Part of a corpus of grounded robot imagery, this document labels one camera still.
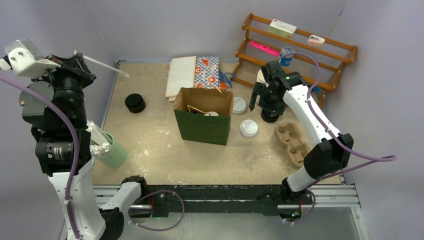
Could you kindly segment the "single white coffee lid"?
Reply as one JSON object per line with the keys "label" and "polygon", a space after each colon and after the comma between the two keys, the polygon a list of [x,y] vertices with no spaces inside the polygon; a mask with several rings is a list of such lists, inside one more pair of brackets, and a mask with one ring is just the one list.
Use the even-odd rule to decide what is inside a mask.
{"label": "single white coffee lid", "polygon": [[215,111],[208,111],[204,113],[204,116],[214,117],[214,116],[219,116],[219,114]]}

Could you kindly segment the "green paper bag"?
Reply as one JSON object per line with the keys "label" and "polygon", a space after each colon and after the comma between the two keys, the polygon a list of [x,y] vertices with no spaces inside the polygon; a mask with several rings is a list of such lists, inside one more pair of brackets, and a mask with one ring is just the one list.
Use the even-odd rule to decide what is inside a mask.
{"label": "green paper bag", "polygon": [[[219,88],[181,88],[173,111],[183,140],[225,146],[228,142],[234,94]],[[217,112],[219,116],[204,116]]]}

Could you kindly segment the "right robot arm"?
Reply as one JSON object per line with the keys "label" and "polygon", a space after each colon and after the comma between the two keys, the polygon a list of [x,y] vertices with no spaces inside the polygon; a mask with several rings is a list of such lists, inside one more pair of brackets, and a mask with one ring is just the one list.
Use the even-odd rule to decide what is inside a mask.
{"label": "right robot arm", "polygon": [[260,107],[261,118],[274,123],[289,107],[307,131],[313,146],[304,157],[303,166],[282,181],[280,196],[284,202],[292,204],[313,182],[347,166],[354,140],[349,133],[342,134],[330,123],[298,72],[284,72],[278,61],[266,63],[260,72],[264,82],[255,83],[249,109]]}

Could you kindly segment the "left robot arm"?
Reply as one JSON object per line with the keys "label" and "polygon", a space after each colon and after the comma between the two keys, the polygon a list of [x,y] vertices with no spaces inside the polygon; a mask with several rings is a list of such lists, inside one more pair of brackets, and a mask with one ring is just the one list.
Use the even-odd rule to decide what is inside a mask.
{"label": "left robot arm", "polygon": [[91,134],[84,88],[96,75],[84,56],[45,58],[49,68],[19,95],[22,118],[31,125],[35,155],[58,195],[69,240],[117,240],[124,230],[118,207],[98,207],[91,179]]}

